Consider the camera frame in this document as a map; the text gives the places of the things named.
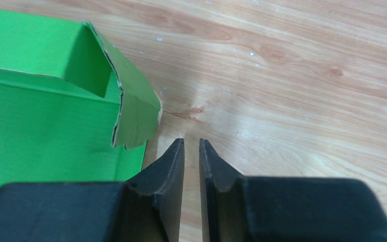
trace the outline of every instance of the wood grain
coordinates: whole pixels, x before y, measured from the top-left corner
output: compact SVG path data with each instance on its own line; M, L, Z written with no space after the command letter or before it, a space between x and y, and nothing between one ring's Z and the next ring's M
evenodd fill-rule
M199 138L244 174L361 179L387 213L387 0L0 8L91 20L146 74L164 109L146 165L185 138L181 241L202 240Z

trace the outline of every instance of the torn cardboard edge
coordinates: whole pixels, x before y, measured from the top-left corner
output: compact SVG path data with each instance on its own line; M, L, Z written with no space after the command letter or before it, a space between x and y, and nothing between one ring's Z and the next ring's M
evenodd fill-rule
M107 52L106 48L104 47L104 43L103 43L103 40L100 38L100 36L97 34L97 31L96 29L94 28L94 25L90 22L90 21L87 21L87 22L84 22L84 25L87 26L91 32L94 34L94 36L96 37L96 39L98 41L100 41L100 47L104 53L104 55L106 56L107 60L109 61L109 64L110 66L112 67L112 70L115 72L115 75L116 75L116 81L118 82L118 87L121 91L121 96L120 96L120 105L119 105L119 112L118 112L118 118L116 120L116 124L115 124L115 127L113 128L113 133L112 133L112 147L116 147L116 134L118 133L119 131L119 121L121 120L121 113L122 113L122 108L124 106L124 90L122 88L122 84L121 84L121 79L119 78L119 73L118 71L116 70L113 62L112 62L112 59L110 58L109 56L109 53Z
M122 117L122 112L123 112L123 108L124 108L124 100L125 100L125 95L124 95L124 87L123 87L123 83L121 81L121 76L117 69L117 67L115 66L115 63L114 63L114 60L112 59L112 54L109 53L109 50L106 48L106 44L111 44L107 39L105 39L105 37L103 36L103 38L100 37L100 34L96 28L94 27L94 25L90 22L90 21L87 21L87 22L84 22L84 25L87 26L91 32L93 33L93 35L96 37L96 40L98 41L102 51L103 51L103 54L105 55L105 57L107 58L107 60L109 61L109 64L112 68L112 70L115 72L115 75L116 75L116 80L117 80L117 83L118 83L118 87L121 91L121 95L120 95L120 106L119 106L119 113L118 113L118 118L117 118L117 121L116 121L116 124L115 124L115 127L113 129L113 134L112 134L112 147L116 147L116 146L119 146L121 144L118 144L118 132L120 131L120 127L121 127L121 119L123 118ZM117 50L119 52L119 50L115 47L115 45L111 44L112 46L109 46L110 48L114 48L115 50ZM161 100L158 98L158 96L156 95L155 92L153 92L153 95L155 95L155 99L157 100L157 103L159 105L159 109L158 109L158 113L156 114L156 125L155 125L155 128L156 126L158 125L158 123L160 122L160 119L161 119L161 115L162 115L162 102ZM132 144L122 144L124 145L124 148L126 150L128 150L129 148L133 148L133 147L136 147L138 145L140 145L141 143L144 143L145 140L140 140L140 143L137 141L137 143L135 143L134 145Z
M91 31L92 35L95 37L94 42L98 43L105 59L108 60L111 72L113 71L115 73L118 87L121 91L119 112L112 131L111 146L116 147L124 145L125 149L129 149L144 144L147 139L154 138L155 129L162 113L161 101L158 99L146 77L125 56L123 56L122 53L104 37L104 35L99 33L91 22L82 22L80 24L82 24L83 28L86 28L87 31ZM0 67L0 70L58 78L79 88L85 89L76 83L73 83L71 80L66 80L65 77L56 76L51 73L32 73L17 69L7 69L5 67ZM127 75L127 77L122 81L121 75L124 74Z

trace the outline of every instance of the green cardboard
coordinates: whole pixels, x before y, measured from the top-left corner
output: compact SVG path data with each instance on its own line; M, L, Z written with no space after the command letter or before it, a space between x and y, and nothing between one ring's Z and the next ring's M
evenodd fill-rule
M126 180L159 111L146 77L91 23L0 10L0 186Z

